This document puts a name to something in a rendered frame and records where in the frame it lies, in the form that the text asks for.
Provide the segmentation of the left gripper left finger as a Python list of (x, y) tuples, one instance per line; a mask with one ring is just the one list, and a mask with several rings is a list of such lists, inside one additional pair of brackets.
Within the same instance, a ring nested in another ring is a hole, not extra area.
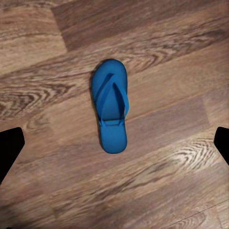
[(0, 184), (25, 145), (20, 127), (0, 132)]

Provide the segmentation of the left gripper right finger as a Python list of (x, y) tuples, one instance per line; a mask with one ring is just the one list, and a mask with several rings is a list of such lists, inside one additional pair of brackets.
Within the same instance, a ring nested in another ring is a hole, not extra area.
[(229, 165), (229, 129), (224, 127), (218, 127), (215, 138), (214, 145), (218, 151), (222, 154), (224, 159)]

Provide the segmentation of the sandal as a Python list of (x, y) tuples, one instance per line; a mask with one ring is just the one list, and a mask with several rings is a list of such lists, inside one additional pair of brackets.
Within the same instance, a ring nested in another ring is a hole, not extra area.
[(127, 146), (125, 117), (129, 110), (124, 64), (119, 60), (102, 63), (93, 75), (91, 88), (102, 147), (109, 154), (122, 153)]

